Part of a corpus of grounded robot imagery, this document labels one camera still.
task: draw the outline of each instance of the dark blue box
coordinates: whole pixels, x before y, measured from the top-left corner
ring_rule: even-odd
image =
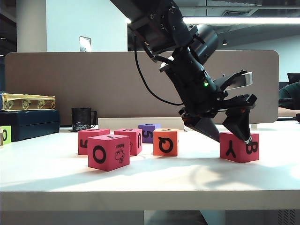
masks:
[[[0,125],[11,126],[13,142],[57,133],[60,130],[58,110],[0,112]]]

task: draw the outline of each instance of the black mug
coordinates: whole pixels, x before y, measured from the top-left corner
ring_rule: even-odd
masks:
[[[91,118],[93,115],[93,126],[91,126]],[[72,131],[85,130],[96,126],[97,111],[88,107],[72,108]]]

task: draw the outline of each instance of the foam block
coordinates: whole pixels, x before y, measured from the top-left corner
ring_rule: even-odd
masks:
[[[142,129],[142,142],[143,143],[153,143],[153,131],[157,128],[161,128],[160,123],[145,123],[140,124],[139,128]]]
[[[238,163],[259,160],[259,134],[251,136],[252,142],[246,144],[231,132],[220,133],[220,157]]]
[[[153,155],[178,155],[178,129],[159,128],[153,132]]]
[[[0,146],[3,145],[3,129],[0,128]]]
[[[99,135],[108,135],[109,129],[86,129],[78,131],[78,154],[87,155],[88,154],[88,138]]]
[[[0,126],[3,129],[3,144],[11,143],[11,126]]]
[[[89,167],[111,171],[129,164],[129,136],[101,135],[88,140]]]
[[[127,135],[130,140],[130,155],[136,156],[142,151],[142,129],[118,129],[115,135]]]

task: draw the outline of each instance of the person's arm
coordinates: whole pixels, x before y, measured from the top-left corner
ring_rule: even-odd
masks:
[[[296,114],[300,113],[300,110],[286,109],[278,107],[278,117],[280,116],[292,116],[296,117]]]

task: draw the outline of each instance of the purple foam block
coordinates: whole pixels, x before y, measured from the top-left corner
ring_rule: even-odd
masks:
[[[153,143],[153,131],[156,128],[161,128],[160,123],[145,123],[140,124],[139,129],[142,129],[142,142]]]

